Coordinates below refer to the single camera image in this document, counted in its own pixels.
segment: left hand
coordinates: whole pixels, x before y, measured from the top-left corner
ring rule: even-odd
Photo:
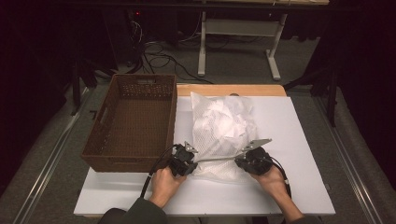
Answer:
[[[152,195],[148,200],[163,208],[186,179],[186,176],[174,177],[169,167],[159,169],[152,177]]]

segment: brown wicker basket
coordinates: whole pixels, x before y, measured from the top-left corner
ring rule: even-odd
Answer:
[[[81,158],[96,172],[149,172],[173,145],[176,106],[174,75],[113,76]]]

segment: basket handle hole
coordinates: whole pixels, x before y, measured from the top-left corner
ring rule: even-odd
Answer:
[[[139,78],[137,84],[155,84],[157,81],[155,78]]]

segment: crumpled white cloth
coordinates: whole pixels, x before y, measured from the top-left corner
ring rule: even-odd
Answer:
[[[191,93],[193,146],[198,151],[194,161],[233,157],[257,138],[257,128],[250,112],[250,99],[240,96],[207,98]],[[251,180],[233,160],[198,162],[194,176],[221,182],[243,183]]]

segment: metal rail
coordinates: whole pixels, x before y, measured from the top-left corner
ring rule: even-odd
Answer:
[[[81,107],[85,105],[89,96],[91,96],[92,92],[88,91],[88,88],[85,88],[84,92],[82,93],[82,104]],[[50,182],[50,178],[55,171],[55,168],[59,162],[59,159],[62,157],[64,153],[64,142],[67,140],[69,134],[71,133],[76,121],[79,118],[80,114],[79,110],[75,116],[71,117],[69,123],[64,128],[60,138],[58,139],[54,149],[52,150],[49,158],[47,159],[46,164],[44,165],[43,169],[41,170],[40,175],[38,176],[35,184],[33,185],[29,195],[27,196],[23,206],[21,207],[19,213],[15,217],[13,224],[22,224],[28,223],[29,218],[35,211],[35,206],[37,205],[38,201],[41,198],[46,186]]]
[[[323,117],[329,131],[332,134],[332,138],[337,145],[337,154],[341,159],[341,164],[343,165],[344,170],[346,171],[346,176],[349,179],[349,182],[356,194],[359,203],[361,204],[361,208],[366,215],[367,220],[371,224],[382,224],[382,219],[375,208],[373,201],[370,197],[369,192],[367,191],[366,186],[361,180],[361,177],[358,171],[353,164],[352,159],[350,159],[347,149],[344,146],[341,137],[337,130],[330,124],[326,117],[326,109],[325,105],[321,101],[319,97],[313,97],[315,104],[317,105],[318,109],[320,110],[320,114]]]

